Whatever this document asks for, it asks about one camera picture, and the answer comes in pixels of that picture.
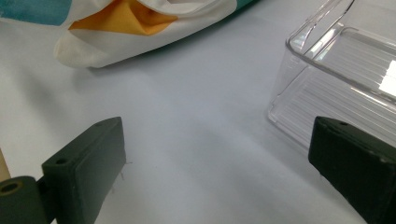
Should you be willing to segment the white orange teal tote bag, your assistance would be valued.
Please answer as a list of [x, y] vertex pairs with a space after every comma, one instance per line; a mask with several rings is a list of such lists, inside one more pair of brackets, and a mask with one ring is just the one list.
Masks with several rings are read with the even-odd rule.
[[0, 0], [0, 21], [64, 27], [54, 57], [101, 68], [211, 26], [254, 0]]

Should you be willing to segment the clear plastic container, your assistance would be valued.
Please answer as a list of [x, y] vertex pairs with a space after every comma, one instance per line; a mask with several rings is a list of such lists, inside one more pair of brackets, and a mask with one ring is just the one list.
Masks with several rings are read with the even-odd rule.
[[287, 39], [268, 118], [309, 147], [317, 116], [396, 147], [396, 0], [326, 0]]

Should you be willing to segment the pale blue table cover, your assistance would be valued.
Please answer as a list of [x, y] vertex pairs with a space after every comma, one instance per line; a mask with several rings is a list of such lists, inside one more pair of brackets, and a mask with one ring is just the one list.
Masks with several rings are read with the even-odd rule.
[[286, 41], [326, 0], [258, 0], [100, 69], [52, 55], [57, 28], [0, 22], [0, 149], [13, 175], [121, 117], [127, 164], [97, 224], [365, 224], [268, 118]]

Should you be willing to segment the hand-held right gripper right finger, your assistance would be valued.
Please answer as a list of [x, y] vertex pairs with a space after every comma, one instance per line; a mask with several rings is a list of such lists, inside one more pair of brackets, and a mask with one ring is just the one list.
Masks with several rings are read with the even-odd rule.
[[315, 118], [309, 162], [368, 224], [396, 224], [396, 148], [337, 119]]

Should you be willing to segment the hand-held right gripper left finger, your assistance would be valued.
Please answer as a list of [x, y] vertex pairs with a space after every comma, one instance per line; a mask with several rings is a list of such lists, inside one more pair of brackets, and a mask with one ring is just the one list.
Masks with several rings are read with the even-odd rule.
[[42, 170], [58, 203], [58, 224], [93, 224], [125, 163], [119, 117], [93, 124], [47, 159]]

